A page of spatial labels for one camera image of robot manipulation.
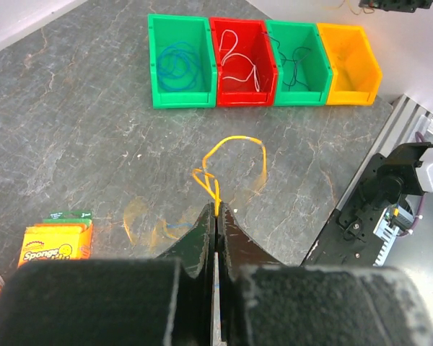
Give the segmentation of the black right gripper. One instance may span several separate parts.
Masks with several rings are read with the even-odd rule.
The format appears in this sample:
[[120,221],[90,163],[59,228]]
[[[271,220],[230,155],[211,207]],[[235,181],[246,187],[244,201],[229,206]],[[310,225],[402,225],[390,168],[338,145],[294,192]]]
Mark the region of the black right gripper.
[[360,0],[363,9],[378,9],[385,12],[414,13],[417,9],[430,9],[433,0]]

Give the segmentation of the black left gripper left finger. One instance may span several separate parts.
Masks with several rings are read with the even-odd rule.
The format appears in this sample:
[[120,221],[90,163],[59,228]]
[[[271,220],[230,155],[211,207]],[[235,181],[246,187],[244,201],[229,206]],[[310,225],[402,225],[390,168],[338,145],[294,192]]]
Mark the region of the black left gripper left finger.
[[156,258],[153,308],[161,345],[211,345],[213,342],[214,204],[207,203],[195,223]]

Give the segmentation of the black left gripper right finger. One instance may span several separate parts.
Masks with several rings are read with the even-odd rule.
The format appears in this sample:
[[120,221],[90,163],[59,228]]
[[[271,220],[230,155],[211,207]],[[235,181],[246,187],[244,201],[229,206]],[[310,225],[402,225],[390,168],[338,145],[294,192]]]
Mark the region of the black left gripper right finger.
[[235,283],[243,265],[279,265],[237,222],[233,209],[219,206],[216,218],[216,252],[219,264],[219,305],[222,340],[232,345],[232,318],[234,317]]

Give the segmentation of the yellow storage bin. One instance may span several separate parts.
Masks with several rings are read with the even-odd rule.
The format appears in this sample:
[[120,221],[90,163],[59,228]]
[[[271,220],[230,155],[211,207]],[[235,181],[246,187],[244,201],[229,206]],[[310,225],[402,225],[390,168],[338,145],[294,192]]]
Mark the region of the yellow storage bin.
[[327,105],[372,105],[382,71],[364,28],[359,25],[318,23],[333,78]]

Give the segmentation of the green storage bin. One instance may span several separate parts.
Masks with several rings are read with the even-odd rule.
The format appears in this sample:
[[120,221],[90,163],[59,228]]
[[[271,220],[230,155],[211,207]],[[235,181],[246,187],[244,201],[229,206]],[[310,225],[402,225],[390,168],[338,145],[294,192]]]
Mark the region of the green storage bin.
[[209,19],[149,14],[147,23],[153,108],[215,107],[218,73]]
[[317,25],[267,20],[266,28],[278,69],[274,105],[325,105],[333,72]]

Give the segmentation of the red storage bin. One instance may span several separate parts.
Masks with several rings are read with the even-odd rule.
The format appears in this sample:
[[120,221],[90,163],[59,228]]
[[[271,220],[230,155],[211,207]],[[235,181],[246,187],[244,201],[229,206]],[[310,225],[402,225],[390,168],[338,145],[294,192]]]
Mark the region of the red storage bin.
[[219,107],[274,104],[278,69],[261,19],[209,19],[218,73]]

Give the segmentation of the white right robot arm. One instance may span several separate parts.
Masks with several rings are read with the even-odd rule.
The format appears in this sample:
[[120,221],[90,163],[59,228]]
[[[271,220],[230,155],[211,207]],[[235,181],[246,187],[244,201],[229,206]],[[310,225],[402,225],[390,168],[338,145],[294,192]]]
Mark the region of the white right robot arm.
[[337,224],[344,229],[346,240],[353,239],[356,231],[371,231],[378,224],[372,211],[395,206],[407,195],[422,197],[427,192],[433,192],[433,143],[415,133],[413,142],[397,146],[357,184]]

